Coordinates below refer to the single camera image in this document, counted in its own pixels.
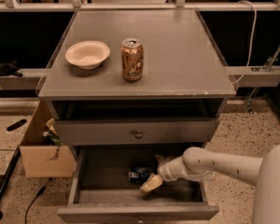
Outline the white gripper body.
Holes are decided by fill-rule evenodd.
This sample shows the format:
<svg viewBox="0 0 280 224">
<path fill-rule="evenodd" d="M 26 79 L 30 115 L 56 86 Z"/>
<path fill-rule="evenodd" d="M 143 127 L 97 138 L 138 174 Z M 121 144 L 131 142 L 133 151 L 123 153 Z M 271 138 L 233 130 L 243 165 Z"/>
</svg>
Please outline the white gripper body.
<svg viewBox="0 0 280 224">
<path fill-rule="evenodd" d="M 187 179 L 189 177 L 189 169 L 185 165 L 182 157 L 173 157 L 164 169 L 158 167 L 157 171 L 158 175 L 165 182 L 176 181 L 180 178 Z"/>
</svg>

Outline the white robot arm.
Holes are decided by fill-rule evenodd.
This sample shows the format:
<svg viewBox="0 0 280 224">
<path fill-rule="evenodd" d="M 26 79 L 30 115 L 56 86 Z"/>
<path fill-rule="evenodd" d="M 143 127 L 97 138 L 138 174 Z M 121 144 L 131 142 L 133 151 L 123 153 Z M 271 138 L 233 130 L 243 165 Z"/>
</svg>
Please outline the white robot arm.
<svg viewBox="0 0 280 224">
<path fill-rule="evenodd" d="M 190 147 L 179 157 L 159 156 L 157 160 L 157 173 L 140 188 L 144 193 L 157 189 L 163 182 L 180 178 L 205 181 L 216 172 L 256 188 L 252 224 L 280 224 L 280 145 L 263 158 Z"/>
</svg>

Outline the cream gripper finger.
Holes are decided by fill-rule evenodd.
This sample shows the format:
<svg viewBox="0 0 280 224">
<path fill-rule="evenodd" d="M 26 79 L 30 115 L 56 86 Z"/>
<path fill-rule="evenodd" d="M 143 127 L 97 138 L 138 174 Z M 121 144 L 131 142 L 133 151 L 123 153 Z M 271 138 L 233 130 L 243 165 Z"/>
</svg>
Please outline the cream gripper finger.
<svg viewBox="0 0 280 224">
<path fill-rule="evenodd" d="M 156 155 L 155 158 L 158 162 L 158 167 L 164 169 L 169 164 L 169 162 L 173 157 L 172 156 L 163 157 L 162 155 Z"/>
<path fill-rule="evenodd" d="M 142 193 L 150 193 L 152 190 L 158 188 L 163 180 L 159 175 L 152 174 L 148 180 L 140 187 Z"/>
</svg>

